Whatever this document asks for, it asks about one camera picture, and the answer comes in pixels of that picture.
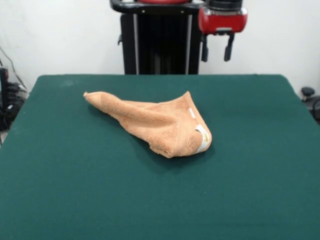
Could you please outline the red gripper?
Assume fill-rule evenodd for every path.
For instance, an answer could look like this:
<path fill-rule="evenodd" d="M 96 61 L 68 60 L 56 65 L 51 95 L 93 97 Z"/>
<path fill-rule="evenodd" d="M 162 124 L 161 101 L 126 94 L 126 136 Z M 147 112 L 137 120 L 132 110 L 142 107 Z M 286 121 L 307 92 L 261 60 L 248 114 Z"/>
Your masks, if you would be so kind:
<path fill-rule="evenodd" d="M 207 35 L 227 34 L 228 42 L 224 51 L 224 61 L 231 59 L 235 33 L 241 33 L 247 24 L 248 11 L 242 7 L 237 11 L 218 11 L 201 7 L 198 25 L 202 35 L 201 61 L 208 61 Z"/>

